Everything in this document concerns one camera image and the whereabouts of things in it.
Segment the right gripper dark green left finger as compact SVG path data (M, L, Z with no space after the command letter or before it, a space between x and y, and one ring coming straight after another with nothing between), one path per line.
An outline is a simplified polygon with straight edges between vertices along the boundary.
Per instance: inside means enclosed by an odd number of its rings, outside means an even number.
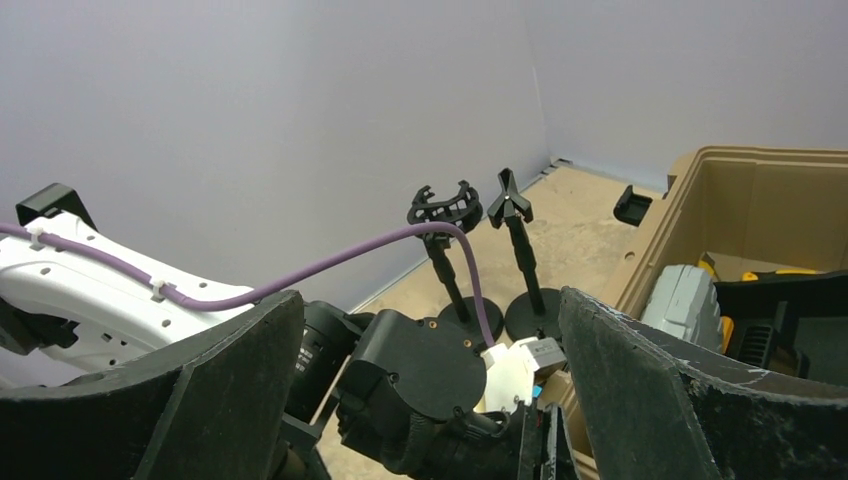
M1 394L5 479L264 479L304 328L293 290L56 387Z

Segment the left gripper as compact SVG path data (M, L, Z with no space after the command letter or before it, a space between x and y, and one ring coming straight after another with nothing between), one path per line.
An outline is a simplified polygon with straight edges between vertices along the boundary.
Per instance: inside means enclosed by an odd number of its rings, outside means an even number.
M577 479L563 409L520 402L505 411L438 424L420 414L387 437L364 412L337 409L345 447L411 479Z

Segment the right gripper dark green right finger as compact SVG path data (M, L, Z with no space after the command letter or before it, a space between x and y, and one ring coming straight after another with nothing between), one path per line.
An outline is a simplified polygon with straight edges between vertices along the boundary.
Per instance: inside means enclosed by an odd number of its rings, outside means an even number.
M847 391L754 367L573 287L562 342L604 479L843 479Z

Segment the black round-base mic stand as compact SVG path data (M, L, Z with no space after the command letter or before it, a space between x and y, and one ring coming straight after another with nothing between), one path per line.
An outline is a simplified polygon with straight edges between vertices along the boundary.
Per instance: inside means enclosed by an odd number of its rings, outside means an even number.
M501 170L497 178L501 192L487 209L488 219L495 229L507 228L526 287L526 291L509 304L504 314L507 334L515 341L531 336L560 341L560 293L540 286L536 256L526 230L526 225L534 219L532 204L519 193L510 168Z

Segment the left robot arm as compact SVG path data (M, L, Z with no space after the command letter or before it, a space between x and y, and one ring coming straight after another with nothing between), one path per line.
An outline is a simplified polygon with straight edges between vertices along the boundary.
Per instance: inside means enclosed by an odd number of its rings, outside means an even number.
M1 227L1 347L79 370L1 391L5 479L326 479L348 449L409 479L575 479L566 414L536 388L557 340L497 344L469 322L350 314L294 285L409 237L471 246L453 215L384 234L269 285L206 280L103 236L54 183Z

